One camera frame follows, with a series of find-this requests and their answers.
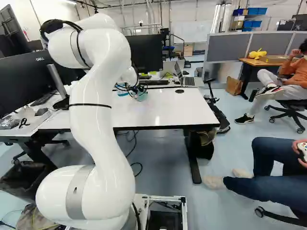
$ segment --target scissors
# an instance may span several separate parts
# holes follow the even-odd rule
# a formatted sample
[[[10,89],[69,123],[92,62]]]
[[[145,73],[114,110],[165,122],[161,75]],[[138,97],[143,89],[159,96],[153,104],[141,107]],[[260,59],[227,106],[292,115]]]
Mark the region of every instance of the scissors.
[[[19,128],[22,128],[23,126],[29,126],[30,124],[27,124],[27,118],[21,119]]]

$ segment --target blue jeans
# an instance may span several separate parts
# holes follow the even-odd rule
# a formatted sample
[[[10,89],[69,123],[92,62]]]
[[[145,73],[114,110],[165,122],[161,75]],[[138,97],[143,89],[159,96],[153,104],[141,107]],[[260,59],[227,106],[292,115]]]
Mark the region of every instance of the blue jeans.
[[[293,140],[255,138],[254,178],[224,177],[229,190],[253,200],[272,201],[307,213],[307,169],[292,150]],[[283,163],[283,176],[270,176],[274,161]]]

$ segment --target person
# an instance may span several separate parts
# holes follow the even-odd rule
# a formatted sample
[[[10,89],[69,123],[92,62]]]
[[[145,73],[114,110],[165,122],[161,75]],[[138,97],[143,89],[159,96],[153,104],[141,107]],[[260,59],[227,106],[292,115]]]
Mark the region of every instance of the person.
[[[254,175],[233,169],[235,177],[204,176],[210,189],[227,188],[262,202],[272,201],[307,213],[307,163],[298,158],[297,144],[307,139],[255,138]],[[274,161],[283,163],[282,176],[270,176]]]
[[[292,63],[292,59],[300,54],[304,55],[304,57]],[[277,77],[266,69],[258,71],[258,79],[265,87],[255,96],[255,101],[250,111],[235,119],[237,124],[253,123],[255,114],[265,106],[268,100],[307,99],[307,39],[300,45],[299,49],[291,51],[279,73],[282,75],[294,73],[294,76],[290,79],[285,79]]]

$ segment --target jeans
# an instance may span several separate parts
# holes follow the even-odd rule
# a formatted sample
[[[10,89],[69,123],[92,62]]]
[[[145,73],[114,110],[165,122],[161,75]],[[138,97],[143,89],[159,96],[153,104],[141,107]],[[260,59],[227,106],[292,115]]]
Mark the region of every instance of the jeans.
[[[258,79],[264,86],[270,83],[281,86],[284,89],[283,94],[274,97],[274,100],[303,100],[307,99],[307,90],[299,85],[283,85],[281,81],[277,80],[277,76],[266,69],[261,69],[257,73]],[[263,108],[268,100],[255,99],[249,111],[249,115],[257,114]]]
[[[224,177],[229,190],[253,200],[272,201],[307,213],[307,169],[292,150],[293,140],[255,138],[254,178]],[[270,176],[274,161],[283,163],[283,176]]]

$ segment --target paper bag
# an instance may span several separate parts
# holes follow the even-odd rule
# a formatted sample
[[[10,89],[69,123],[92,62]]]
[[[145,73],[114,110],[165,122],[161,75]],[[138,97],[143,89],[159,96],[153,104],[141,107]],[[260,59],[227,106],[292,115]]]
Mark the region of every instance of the paper bag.
[[[234,96],[241,93],[242,81],[228,76],[226,84],[226,92]]]

